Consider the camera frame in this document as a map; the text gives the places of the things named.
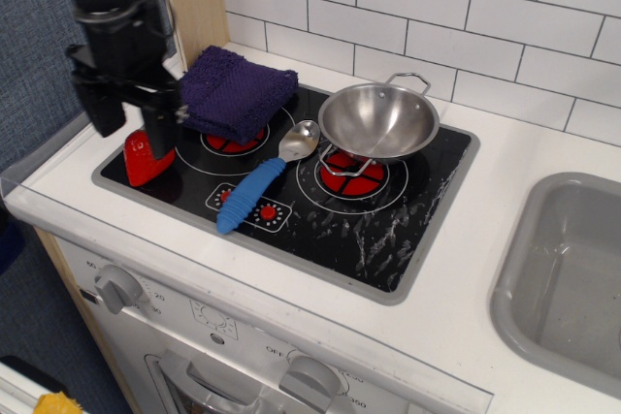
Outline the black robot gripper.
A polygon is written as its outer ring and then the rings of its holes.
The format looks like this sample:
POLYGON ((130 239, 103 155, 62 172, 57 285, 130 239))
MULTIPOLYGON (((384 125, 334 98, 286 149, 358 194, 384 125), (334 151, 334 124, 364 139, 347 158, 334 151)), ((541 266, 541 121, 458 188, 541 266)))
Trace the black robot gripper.
POLYGON ((71 45, 73 85, 96 131, 106 138, 126 122, 124 102, 141 109, 151 152, 164 158, 177 144, 187 105, 162 60, 166 35, 157 9, 74 10, 87 43, 71 45))

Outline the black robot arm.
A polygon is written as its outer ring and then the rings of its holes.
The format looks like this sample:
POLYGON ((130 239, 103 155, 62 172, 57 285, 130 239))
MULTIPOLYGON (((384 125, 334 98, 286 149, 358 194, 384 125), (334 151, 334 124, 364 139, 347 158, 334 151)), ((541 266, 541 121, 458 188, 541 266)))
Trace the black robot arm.
POLYGON ((159 1, 73 0, 87 42, 67 48, 74 88, 99 134, 120 129, 124 105, 133 105, 157 159, 175 148, 186 118, 178 81, 163 65, 167 34, 159 1))

